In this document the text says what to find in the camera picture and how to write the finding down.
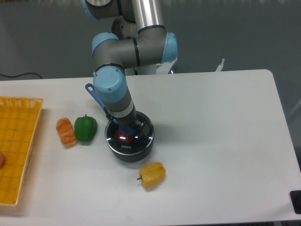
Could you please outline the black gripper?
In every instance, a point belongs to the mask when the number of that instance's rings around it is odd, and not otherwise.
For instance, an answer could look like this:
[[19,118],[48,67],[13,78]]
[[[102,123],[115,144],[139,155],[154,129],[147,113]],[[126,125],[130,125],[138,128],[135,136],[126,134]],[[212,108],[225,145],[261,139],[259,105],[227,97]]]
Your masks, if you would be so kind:
[[[120,112],[112,112],[111,114],[108,112],[106,108],[104,108],[106,118],[111,121],[114,120],[117,124],[122,126],[127,126],[132,129],[136,128],[136,109],[135,107],[128,107],[127,109]],[[138,125],[138,133],[141,136],[147,137],[150,132],[150,126],[147,121],[137,121]]]

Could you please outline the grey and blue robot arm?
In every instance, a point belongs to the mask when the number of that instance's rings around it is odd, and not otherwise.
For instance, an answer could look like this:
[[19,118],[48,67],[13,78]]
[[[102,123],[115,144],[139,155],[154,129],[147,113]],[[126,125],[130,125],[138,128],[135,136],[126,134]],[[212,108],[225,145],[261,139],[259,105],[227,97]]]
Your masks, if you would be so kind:
[[127,39],[114,32],[93,38],[96,69],[93,83],[86,85],[108,120],[117,123],[122,133],[132,135],[139,126],[125,70],[174,61],[178,56],[176,36],[166,31],[158,0],[84,0],[82,5],[94,19],[122,18],[136,30]]

